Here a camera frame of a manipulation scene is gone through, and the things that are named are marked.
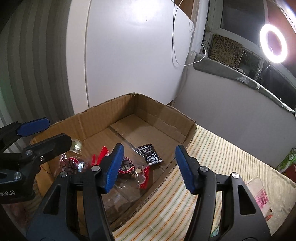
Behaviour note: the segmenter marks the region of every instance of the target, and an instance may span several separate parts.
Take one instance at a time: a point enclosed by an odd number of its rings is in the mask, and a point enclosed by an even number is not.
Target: green package
[[[283,173],[292,164],[296,164],[296,148],[293,148],[285,159],[276,167],[276,170]]]

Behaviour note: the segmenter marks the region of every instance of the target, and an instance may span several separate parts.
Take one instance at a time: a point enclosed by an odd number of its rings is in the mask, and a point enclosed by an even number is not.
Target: plastic bag
[[[79,140],[72,140],[72,146],[70,151],[73,152],[73,156],[63,153],[59,158],[59,169],[55,173],[55,177],[62,171],[66,171],[68,174],[74,175],[78,172],[85,172],[94,165],[99,165],[102,159],[109,155],[109,150],[103,146],[101,152],[92,157],[82,157],[80,154],[82,144]],[[149,180],[150,168],[149,165],[143,165],[142,160],[132,161],[128,157],[123,157],[121,167],[118,173],[118,179],[116,182],[117,188],[139,188],[146,189]]]
[[[254,177],[250,181],[247,181],[246,185],[260,207],[265,220],[268,221],[273,216],[273,212],[261,179]]]

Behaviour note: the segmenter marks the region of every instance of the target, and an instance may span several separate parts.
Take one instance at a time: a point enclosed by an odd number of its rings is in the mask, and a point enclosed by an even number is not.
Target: white panel
[[[195,26],[194,37],[190,51],[200,52],[203,35],[205,32],[205,22],[207,20],[207,10],[209,6],[209,0],[203,0],[199,2],[198,14]]]
[[[66,37],[67,75],[74,114],[88,109],[85,82],[85,34],[91,0],[72,0]]]
[[[165,104],[174,99],[183,66],[172,63],[173,9],[170,0],[92,0],[86,35],[90,106],[130,92]],[[191,41],[189,21],[178,9],[175,50],[180,64]]]
[[[256,90],[192,66],[174,107],[272,167],[296,146],[293,114]]]

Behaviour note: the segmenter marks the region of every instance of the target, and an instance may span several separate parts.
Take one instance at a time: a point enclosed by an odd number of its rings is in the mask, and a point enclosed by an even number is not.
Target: striped fabric
[[[244,181],[258,176],[270,199],[274,215],[267,222],[273,234],[284,222],[296,202],[296,185],[287,177],[239,149],[235,145],[197,126],[191,144],[190,156],[196,157],[202,166],[229,175],[237,172]],[[215,218],[212,230],[219,225],[221,193],[217,193]],[[197,196],[186,190],[179,168],[174,171],[125,225],[113,234],[116,241],[131,240],[183,240],[187,232]]]

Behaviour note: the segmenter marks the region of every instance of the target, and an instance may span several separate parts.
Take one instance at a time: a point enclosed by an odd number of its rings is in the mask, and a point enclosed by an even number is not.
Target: black snack packet
[[[138,149],[144,154],[148,165],[163,162],[163,160],[160,159],[159,155],[156,153],[152,144],[139,146]]]

